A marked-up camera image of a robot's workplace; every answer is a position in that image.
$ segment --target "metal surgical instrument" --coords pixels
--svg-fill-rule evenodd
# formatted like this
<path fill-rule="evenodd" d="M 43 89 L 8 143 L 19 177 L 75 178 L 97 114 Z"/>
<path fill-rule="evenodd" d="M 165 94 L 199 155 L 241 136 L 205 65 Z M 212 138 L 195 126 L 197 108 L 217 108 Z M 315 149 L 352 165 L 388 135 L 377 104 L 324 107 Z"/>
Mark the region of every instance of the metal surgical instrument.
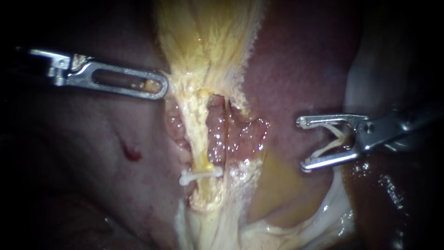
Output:
<path fill-rule="evenodd" d="M 427 103 L 414 109 L 399 112 L 392 110 L 377 119 L 361 114 L 330 114 L 301 116 L 296 126 L 310 129 L 319 124 L 346 125 L 355 134 L 355 143 L 345 152 L 309 157 L 301 162 L 305 172 L 351 162 L 369 155 L 375 148 L 385 146 L 392 151 L 413 150 L 418 141 L 418 131 L 444 118 L 442 103 Z"/>
<path fill-rule="evenodd" d="M 45 78 L 49 78 L 50 84 L 54 86 L 86 88 L 144 100 L 161 99 L 168 90 L 167 78 L 158 72 L 106 64 L 96 61 L 93 57 L 81 54 L 68 55 L 48 50 L 24 50 L 20 47 L 16 48 L 16 51 L 20 52 L 22 57 L 24 54 L 27 57 L 49 60 L 44 75 Z M 114 74 L 123 78 L 137 79 L 137 84 L 111 85 L 100 82 L 95 79 L 94 75 L 100 71 L 104 75 L 111 75 L 108 78 L 112 78 Z M 22 74 L 19 70 L 15 70 L 13 73 L 19 76 Z"/>

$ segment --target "yellow fat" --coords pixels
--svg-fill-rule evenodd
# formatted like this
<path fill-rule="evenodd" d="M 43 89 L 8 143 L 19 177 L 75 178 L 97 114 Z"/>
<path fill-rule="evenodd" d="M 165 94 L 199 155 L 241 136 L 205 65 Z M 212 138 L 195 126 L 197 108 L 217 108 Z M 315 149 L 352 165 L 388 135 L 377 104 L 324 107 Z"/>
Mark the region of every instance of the yellow fat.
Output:
<path fill-rule="evenodd" d="M 262 1 L 159 0 L 154 9 L 158 40 L 170 64 L 170 93 L 177 100 L 190 142 L 193 171 L 211 171 L 207 104 L 214 94 L 229 97 L 247 116 L 239 83 L 259 28 Z M 195 199 L 215 201 L 214 178 L 197 181 Z"/>

